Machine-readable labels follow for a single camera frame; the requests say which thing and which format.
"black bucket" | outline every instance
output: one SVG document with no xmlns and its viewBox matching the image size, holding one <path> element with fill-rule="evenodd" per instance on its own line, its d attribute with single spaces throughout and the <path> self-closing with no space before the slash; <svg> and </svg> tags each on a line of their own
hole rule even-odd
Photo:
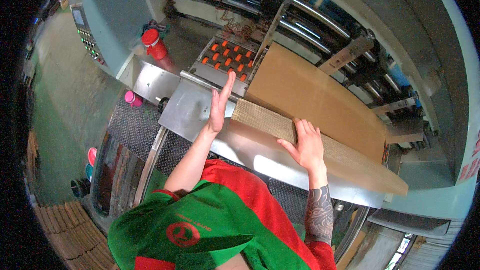
<svg viewBox="0 0 480 270">
<path fill-rule="evenodd" d="M 70 182 L 70 189 L 76 198 L 90 194 L 90 181 L 87 178 L 75 179 Z"/>
</svg>

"shirt logo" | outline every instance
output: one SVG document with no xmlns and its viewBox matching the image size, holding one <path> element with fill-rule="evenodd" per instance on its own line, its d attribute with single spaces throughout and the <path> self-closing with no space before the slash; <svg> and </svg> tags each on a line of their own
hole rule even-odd
<svg viewBox="0 0 480 270">
<path fill-rule="evenodd" d="M 166 228 L 166 237 L 178 247 L 191 247 L 200 240 L 200 233 L 188 222 L 177 222 Z"/>
</svg>

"industrial machine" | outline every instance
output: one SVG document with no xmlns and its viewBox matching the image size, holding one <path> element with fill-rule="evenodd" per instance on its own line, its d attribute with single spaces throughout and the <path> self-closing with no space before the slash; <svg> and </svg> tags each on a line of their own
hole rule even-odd
<svg viewBox="0 0 480 270">
<path fill-rule="evenodd" d="M 237 73 L 225 112 L 231 116 L 275 42 L 333 77 L 387 125 L 393 141 L 385 146 L 383 165 L 410 188 L 406 197 L 392 196 L 329 176 L 338 210 L 358 209 L 337 261 L 370 207 L 425 219 L 466 215 L 480 165 L 480 77 L 453 0 L 77 0 L 71 10 L 80 42 L 99 67 L 161 112 L 131 204 L 141 201 L 169 135 L 196 138 L 208 118 L 209 88 Z M 171 25 L 163 43 L 178 71 L 158 67 L 137 46 L 151 19 Z M 308 189 L 302 169 L 261 145 L 225 133 L 211 151 Z"/>
</svg>

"concrete floor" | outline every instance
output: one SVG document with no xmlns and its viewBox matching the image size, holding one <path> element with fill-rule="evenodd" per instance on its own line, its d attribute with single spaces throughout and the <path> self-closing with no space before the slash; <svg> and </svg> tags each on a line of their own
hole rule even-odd
<svg viewBox="0 0 480 270">
<path fill-rule="evenodd" d="M 70 12 L 58 11 L 45 22 L 35 37 L 32 61 L 37 200 L 73 201 L 70 181 L 85 177 L 87 151 L 100 147 L 125 86 L 87 55 Z"/>
</svg>

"corrugated cardboard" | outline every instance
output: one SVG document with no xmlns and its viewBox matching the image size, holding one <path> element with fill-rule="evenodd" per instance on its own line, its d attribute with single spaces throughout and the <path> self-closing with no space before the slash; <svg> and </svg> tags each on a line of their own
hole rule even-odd
<svg viewBox="0 0 480 270">
<path fill-rule="evenodd" d="M 277 138 L 297 143 L 291 119 L 243 99 L 237 101 L 228 129 L 277 150 L 284 150 Z M 326 135 L 321 139 L 328 173 L 370 191 L 407 194 L 408 185 L 392 171 Z"/>
<path fill-rule="evenodd" d="M 332 139 L 380 164 L 386 127 L 335 79 L 273 43 L 245 99 L 288 118 L 308 119 Z"/>
</svg>

